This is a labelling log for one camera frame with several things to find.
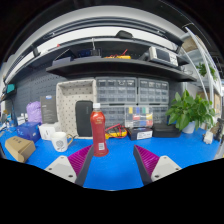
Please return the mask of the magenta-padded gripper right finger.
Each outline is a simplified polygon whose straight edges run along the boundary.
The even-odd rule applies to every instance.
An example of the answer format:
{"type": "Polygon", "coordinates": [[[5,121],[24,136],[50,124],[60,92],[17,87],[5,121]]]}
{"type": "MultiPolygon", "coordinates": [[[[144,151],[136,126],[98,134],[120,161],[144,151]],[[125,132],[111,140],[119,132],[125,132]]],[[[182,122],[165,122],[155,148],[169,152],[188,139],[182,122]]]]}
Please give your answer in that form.
{"type": "Polygon", "coordinates": [[[133,155],[144,185],[155,182],[181,169],[181,167],[167,155],[159,157],[138,145],[134,146],[133,155]]]}

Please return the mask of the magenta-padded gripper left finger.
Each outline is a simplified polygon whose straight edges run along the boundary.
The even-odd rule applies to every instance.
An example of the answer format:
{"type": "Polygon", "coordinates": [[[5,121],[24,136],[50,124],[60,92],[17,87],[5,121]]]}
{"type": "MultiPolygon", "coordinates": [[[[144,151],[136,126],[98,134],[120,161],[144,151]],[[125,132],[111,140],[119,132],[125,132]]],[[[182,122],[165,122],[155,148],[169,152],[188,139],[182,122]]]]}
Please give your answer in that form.
{"type": "Polygon", "coordinates": [[[59,156],[45,170],[76,185],[83,186],[93,154],[93,146],[89,145],[70,156],[59,156]]]}

